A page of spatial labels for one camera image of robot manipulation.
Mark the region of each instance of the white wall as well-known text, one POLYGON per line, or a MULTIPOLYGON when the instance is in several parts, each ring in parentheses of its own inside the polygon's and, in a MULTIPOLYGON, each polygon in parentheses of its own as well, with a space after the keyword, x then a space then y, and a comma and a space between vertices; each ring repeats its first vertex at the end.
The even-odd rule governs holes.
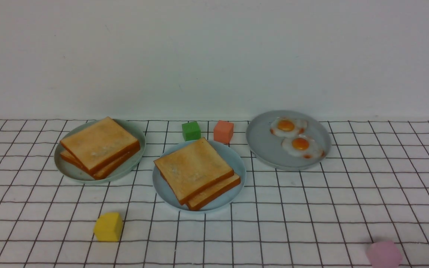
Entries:
POLYGON ((429 0, 0 0, 0 118, 429 117, 429 0))

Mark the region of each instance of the plate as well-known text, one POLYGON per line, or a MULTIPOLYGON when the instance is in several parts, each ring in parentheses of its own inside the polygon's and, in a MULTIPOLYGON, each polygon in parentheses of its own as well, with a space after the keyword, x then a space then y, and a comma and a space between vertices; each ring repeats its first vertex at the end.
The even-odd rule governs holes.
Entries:
MULTIPOLYGON (((177 151, 193 142, 195 141, 188 141, 188 142, 177 144, 172 148, 168 149, 167 151, 165 151, 165 153, 163 153, 162 156, 171 154, 174 151, 177 151)), ((153 186, 155 187, 155 190, 158 196, 160 196, 160 198, 162 198, 162 200, 164 200, 169 206, 177 210, 182 210, 182 211, 196 213, 196 214, 214 212, 230 204, 232 200, 241 192, 241 189, 243 189, 243 186, 246 181, 246 167, 244 165, 243 160, 233 149, 229 148, 228 146, 215 141, 208 141, 208 142, 218 152, 221 158, 223 158, 226 161, 226 163, 228 163, 228 165, 230 165, 231 168, 233 168, 235 173, 240 176, 241 183, 236 187, 232 188, 231 190, 227 191, 226 193, 220 195, 218 198, 211 201, 210 203, 202 207, 200 210, 192 211, 192 210, 189 210, 186 205, 180 205, 172 189, 170 188, 168 183, 162 178, 162 175, 160 175, 160 170, 158 170, 158 168, 155 166, 155 168, 153 169, 153 186)))
MULTIPOLYGON (((126 131, 128 131, 130 134, 132 134, 135 138, 138 139, 140 142, 140 150, 134 154, 132 157, 130 157, 127 161, 125 161, 123 164, 121 164, 116 170, 114 170, 110 175, 107 176, 107 178, 102 180, 95 180, 87 173, 83 172, 82 170, 78 169, 76 166, 67 163, 61 158, 61 152, 64 151, 64 147, 59 143, 56 147, 56 151, 54 153, 54 161, 56 163, 57 169, 65 175, 66 178, 69 180, 83 183, 87 185, 95 185, 95 184, 101 184, 101 183, 107 183, 112 182, 115 180, 118 180, 119 178, 124 177, 127 175, 130 171, 133 170, 133 167, 136 166, 145 151, 145 135, 143 134, 143 131, 138 129, 138 127, 133 122, 128 122, 125 120, 119 120, 114 119, 121 127, 123 127, 126 131)), ((95 124, 97 121, 89 122, 86 124, 83 124, 79 127, 76 127, 69 133, 67 133, 65 137, 68 137, 70 135, 76 134, 77 132, 81 131, 82 129, 85 129, 86 127, 89 127, 92 124, 95 124)))
POLYGON ((325 158, 324 156, 317 159, 305 159, 291 156, 287 151, 284 151, 281 147, 284 138, 272 135, 270 132, 271 123, 278 117, 307 120, 308 127, 305 129, 305 134, 315 139, 324 148, 327 156, 331 141, 327 129, 322 124, 300 112, 278 110, 258 115, 249 123, 246 130, 247 144, 261 162, 280 170, 299 171, 310 168, 325 158))

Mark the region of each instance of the orange cube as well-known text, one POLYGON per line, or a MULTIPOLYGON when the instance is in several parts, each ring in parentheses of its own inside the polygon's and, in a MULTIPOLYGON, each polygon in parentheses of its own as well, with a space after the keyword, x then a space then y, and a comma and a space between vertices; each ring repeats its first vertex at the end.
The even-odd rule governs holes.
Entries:
POLYGON ((233 137, 235 124, 219 120, 214 127, 214 140, 220 143, 228 144, 233 137))

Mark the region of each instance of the bread slice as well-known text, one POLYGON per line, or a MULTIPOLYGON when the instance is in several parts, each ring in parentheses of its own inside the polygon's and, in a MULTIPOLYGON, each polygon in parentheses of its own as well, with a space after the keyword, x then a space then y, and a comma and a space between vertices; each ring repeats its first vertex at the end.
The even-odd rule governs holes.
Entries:
POLYGON ((180 205, 235 174, 205 138, 154 162, 180 205))
MULTIPOLYGON (((116 170, 121 164, 123 164, 125 161, 127 161, 130 157, 132 157, 134 154, 136 154, 140 150, 140 147, 136 150, 129 151, 128 153, 125 153, 123 156, 120 156, 119 158, 113 160, 111 163, 109 163, 107 166, 104 166, 101 170, 97 171, 95 174, 90 175, 95 180, 102 180, 107 178, 110 173, 112 173, 114 170, 116 170)), ((68 151, 64 150, 61 152, 61 158, 66 161, 67 163, 70 163, 74 166, 77 166, 77 168, 81 169, 85 173, 89 173, 85 167, 77 160, 72 154, 70 154, 68 151)))
POLYGON ((215 185, 209 187, 208 189, 204 190, 203 192, 199 193, 198 195, 190 199, 186 203, 186 205, 190 210, 200 210, 205 205, 208 205, 209 202, 215 200, 220 195, 226 193, 228 190, 231 190, 240 183, 241 178, 235 173, 233 176, 222 180, 215 185))
POLYGON ((87 170, 95 174, 128 151, 140 147, 138 139, 110 117, 61 140, 61 145, 87 170))

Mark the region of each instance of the foam block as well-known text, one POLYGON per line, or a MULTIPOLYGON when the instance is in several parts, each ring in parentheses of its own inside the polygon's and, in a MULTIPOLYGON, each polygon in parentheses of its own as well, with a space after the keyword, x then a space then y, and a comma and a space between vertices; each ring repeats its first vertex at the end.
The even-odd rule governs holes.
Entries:
POLYGON ((201 138, 201 130, 198 122, 188 122, 182 124, 183 139, 187 141, 199 140, 201 138))
POLYGON ((397 268, 403 256, 393 241, 373 243, 367 250, 366 256, 372 268, 397 268))
POLYGON ((95 222, 94 234, 98 241, 117 242, 122 233, 122 218, 118 212, 108 212, 95 222))
POLYGON ((214 129, 213 139, 217 142, 228 144, 233 137, 235 124, 219 120, 214 129))

